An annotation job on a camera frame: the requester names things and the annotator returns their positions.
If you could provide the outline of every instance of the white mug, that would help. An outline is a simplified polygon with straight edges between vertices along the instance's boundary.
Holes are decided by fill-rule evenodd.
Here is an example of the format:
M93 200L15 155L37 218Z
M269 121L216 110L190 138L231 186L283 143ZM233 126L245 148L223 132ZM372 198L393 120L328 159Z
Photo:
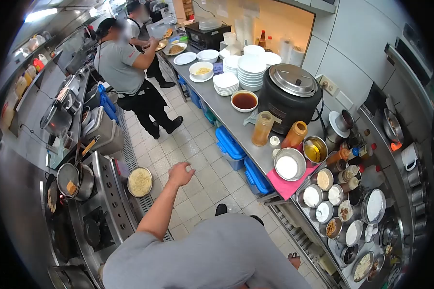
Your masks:
M405 166L405 170L411 171L417 165L418 150L414 142L411 143L406 149L402 151L402 161Z

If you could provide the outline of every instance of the bowl of oil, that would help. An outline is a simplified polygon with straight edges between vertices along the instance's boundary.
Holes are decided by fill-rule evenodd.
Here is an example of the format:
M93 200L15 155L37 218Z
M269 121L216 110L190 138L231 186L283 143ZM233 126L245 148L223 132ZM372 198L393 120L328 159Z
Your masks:
M326 160L328 147L324 140L318 136L308 136L302 144L307 167L314 167Z

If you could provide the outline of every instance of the bowl of noodles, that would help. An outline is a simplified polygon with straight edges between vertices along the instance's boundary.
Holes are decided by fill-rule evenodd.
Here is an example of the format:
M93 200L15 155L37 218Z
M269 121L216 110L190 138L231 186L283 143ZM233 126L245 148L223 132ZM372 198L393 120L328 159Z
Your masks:
M210 77L213 69L214 65L212 63L201 61L190 66L190 73L194 78L204 80Z
M127 178L127 188L132 196L144 197L153 187L153 176L145 167L138 167L130 172Z

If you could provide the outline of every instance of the pink cloth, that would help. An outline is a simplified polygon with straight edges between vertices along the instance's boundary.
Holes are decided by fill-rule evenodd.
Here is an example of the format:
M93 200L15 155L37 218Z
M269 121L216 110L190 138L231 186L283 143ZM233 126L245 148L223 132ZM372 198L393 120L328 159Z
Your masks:
M308 167L305 170L304 176L302 176L300 179L294 182L287 181L285 179L282 179L278 173L276 172L275 168L273 168L268 174L267 177L272 182L273 187L275 190L285 199L289 199L294 193L297 191L297 189L302 185L305 178L310 175L318 165L314 167Z

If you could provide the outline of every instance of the gas stove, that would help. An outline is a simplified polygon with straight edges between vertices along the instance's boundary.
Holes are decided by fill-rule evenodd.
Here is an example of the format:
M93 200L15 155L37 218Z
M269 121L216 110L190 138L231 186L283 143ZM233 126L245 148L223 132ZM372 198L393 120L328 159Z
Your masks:
M135 232L139 218L129 205L114 160L95 151L84 160L84 164L93 170L93 191L83 202L69 202L69 214L88 273L102 289L99 267Z

